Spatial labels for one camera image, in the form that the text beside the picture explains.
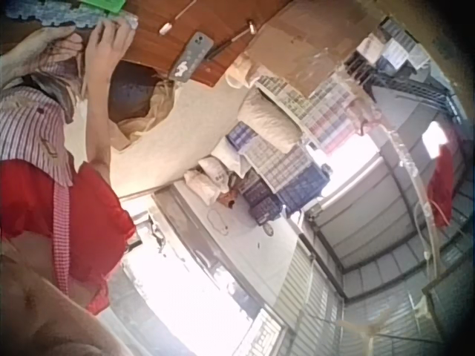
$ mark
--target red cloth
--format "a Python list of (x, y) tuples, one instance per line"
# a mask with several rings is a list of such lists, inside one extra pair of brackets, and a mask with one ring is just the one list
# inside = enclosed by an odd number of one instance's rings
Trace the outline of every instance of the red cloth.
[[(452, 153), (447, 145), (440, 146), (440, 155), (437, 157), (436, 169), (427, 187), (427, 197), (435, 202), (448, 222), (452, 219), (452, 190), (453, 190), (453, 160)], [(432, 214), (438, 228), (448, 224), (439, 209), (431, 204)]]
[[(53, 237), (54, 181), (21, 160), (0, 162), (0, 223), (2, 237), (32, 231)], [(135, 231), (114, 191), (96, 170), (84, 163), (70, 189), (70, 275), (99, 288), (88, 310), (108, 306), (105, 278), (119, 263), (125, 241)]]

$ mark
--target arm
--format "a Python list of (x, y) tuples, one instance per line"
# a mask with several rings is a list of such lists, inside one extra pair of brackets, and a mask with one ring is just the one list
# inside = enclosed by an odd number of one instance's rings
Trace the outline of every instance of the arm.
[(0, 90), (43, 65), (76, 56), (82, 49), (82, 39), (73, 33), (75, 29), (74, 26), (43, 27), (0, 56)]
[(15, 59), (10, 53), (6, 53), (0, 57), (0, 90), (12, 80), (19, 77), (19, 74), (15, 72), (14, 63)]
[(86, 155), (88, 162), (111, 184), (111, 141), (108, 97), (112, 73), (134, 39), (125, 20), (103, 21), (91, 33), (86, 48), (85, 80), (88, 86)]

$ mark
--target red and white checkered fabric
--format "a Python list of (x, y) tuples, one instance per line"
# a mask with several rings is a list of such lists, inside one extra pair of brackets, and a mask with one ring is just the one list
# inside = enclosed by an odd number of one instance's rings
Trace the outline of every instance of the red and white checkered fabric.
[(59, 290), (68, 295), (69, 280), (69, 189), (54, 183), (53, 260)]
[(53, 263), (58, 287), (68, 294), (70, 262), (69, 189), (71, 169), (65, 149), (65, 112), (41, 91), (16, 87), (0, 94), (0, 160), (21, 159), (55, 182)]

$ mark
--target cardboard box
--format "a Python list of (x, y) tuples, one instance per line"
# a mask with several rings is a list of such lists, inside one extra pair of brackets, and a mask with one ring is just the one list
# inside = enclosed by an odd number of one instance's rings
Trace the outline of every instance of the cardboard box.
[(294, 0), (259, 30), (246, 52), (308, 97), (382, 19), (356, 0)]

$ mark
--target finger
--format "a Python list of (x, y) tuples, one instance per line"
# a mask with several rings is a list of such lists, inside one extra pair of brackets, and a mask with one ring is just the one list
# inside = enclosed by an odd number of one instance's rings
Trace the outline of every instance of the finger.
[(68, 48), (53, 47), (48, 52), (48, 55), (49, 56), (55, 56), (55, 55), (58, 55), (58, 54), (68, 54), (70, 57), (73, 57), (77, 53), (78, 53), (77, 50), (71, 50), (71, 49), (68, 49)]
[(77, 54), (77, 52), (74, 52), (74, 51), (65, 51), (65, 52), (59, 52), (59, 53), (51, 54), (48, 57), (47, 62), (48, 63), (54, 63), (54, 62), (67, 61), (68, 59), (73, 58), (76, 54)]
[(78, 33), (73, 33), (69, 37), (66, 38), (68, 41), (74, 42), (74, 43), (82, 43), (82, 37)]
[(76, 43), (67, 39), (63, 39), (62, 41), (56, 42), (54, 44), (54, 47), (65, 48), (68, 50), (75, 50), (76, 52), (79, 52), (82, 49), (82, 43)]
[(71, 35), (76, 29), (76, 26), (63, 27), (45, 27), (44, 37), (46, 42), (52, 42), (57, 39), (63, 39)]
[(127, 39), (125, 40), (124, 47), (122, 48), (122, 55), (124, 55), (125, 52), (127, 52), (128, 48), (131, 46), (134, 40), (134, 37), (135, 37), (135, 30), (131, 30), (127, 35)]
[(128, 33), (132, 31), (130, 25), (123, 18), (117, 19), (119, 29), (117, 30), (116, 38), (114, 40), (114, 48), (116, 50), (122, 50), (127, 41)]
[(110, 20), (104, 21), (104, 32), (102, 33), (101, 42), (111, 44), (114, 41), (114, 34), (116, 32), (115, 24)]
[(99, 37), (102, 32), (103, 23), (102, 20), (97, 22), (96, 27), (92, 30), (91, 35), (89, 36), (88, 48), (95, 48), (99, 43)]

